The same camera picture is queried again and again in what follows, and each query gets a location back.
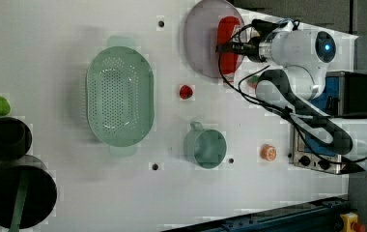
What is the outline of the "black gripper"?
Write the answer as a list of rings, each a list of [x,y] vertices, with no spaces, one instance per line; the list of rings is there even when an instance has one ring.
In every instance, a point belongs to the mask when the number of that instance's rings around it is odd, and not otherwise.
[[[257,32],[258,35],[252,36],[247,43],[219,44],[215,48],[215,51],[223,53],[241,53],[241,55],[246,56],[252,62],[266,62],[267,59],[261,55],[259,51],[260,44],[278,27],[278,25],[261,19],[253,19],[249,27],[251,27],[254,32]]]

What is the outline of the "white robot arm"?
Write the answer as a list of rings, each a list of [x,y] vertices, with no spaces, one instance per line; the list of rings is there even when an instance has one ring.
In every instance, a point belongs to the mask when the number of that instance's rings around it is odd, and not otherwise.
[[[311,138],[367,172],[367,113],[332,116],[313,105],[325,89],[328,65],[337,45],[325,31],[300,30],[298,22],[255,19],[242,26],[234,16],[217,27],[218,70],[222,78],[238,68],[240,55],[262,62],[255,95],[248,101],[281,116],[303,139]]]

